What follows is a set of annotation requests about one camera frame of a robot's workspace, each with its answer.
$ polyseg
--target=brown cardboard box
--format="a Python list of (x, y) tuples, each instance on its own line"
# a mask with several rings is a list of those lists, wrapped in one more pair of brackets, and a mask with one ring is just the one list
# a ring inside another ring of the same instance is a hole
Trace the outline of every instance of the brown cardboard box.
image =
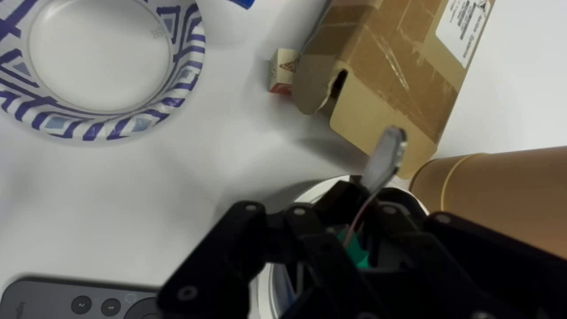
[(298, 52), (280, 48), (271, 61), (270, 92), (289, 96), (294, 82)]
[(388, 126), (408, 133), (401, 170), (436, 151), (495, 0), (333, 0), (305, 46), (300, 110), (371, 154)]

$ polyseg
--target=brown cardboard tube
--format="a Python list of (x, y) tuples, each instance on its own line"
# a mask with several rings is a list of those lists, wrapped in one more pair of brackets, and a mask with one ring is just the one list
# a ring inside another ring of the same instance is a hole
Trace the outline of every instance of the brown cardboard tube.
[(449, 211), (567, 259), (567, 147), (434, 160), (411, 192)]

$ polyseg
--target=button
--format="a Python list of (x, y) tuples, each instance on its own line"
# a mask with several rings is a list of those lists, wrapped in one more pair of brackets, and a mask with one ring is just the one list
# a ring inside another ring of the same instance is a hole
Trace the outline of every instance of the button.
[(133, 305), (124, 319), (162, 319), (163, 316), (158, 310), (156, 300), (147, 298)]
[(121, 302), (117, 298), (110, 298), (103, 302), (101, 307), (103, 316), (114, 317), (121, 312)]
[(87, 296), (78, 296), (71, 303), (71, 310), (75, 314), (87, 314), (91, 310), (91, 307), (92, 307), (92, 300)]

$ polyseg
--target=gray remote control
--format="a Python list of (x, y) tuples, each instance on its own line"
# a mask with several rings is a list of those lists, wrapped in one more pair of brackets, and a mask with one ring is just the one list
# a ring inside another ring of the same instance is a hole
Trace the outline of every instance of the gray remote control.
[(162, 319), (156, 289), (22, 278), (4, 291), (0, 319)]

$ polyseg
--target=white label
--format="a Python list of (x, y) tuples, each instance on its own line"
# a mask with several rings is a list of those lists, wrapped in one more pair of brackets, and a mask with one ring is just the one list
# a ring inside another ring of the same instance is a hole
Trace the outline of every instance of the white label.
[(493, 6), (491, 0), (449, 0), (438, 27), (440, 41), (468, 68)]

